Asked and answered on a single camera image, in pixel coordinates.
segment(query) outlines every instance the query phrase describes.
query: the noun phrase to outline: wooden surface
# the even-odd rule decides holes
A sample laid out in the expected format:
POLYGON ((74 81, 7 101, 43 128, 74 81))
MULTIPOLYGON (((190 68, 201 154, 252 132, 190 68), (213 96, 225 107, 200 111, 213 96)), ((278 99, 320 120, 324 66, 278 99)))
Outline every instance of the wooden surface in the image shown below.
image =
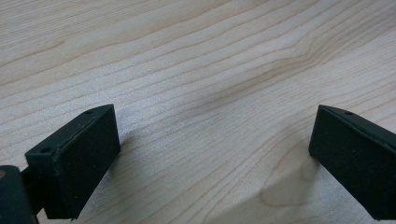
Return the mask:
POLYGON ((73 223, 375 223, 307 148, 319 104, 396 132, 395 1, 5 0, 0 52, 2 164, 116 107, 73 223))

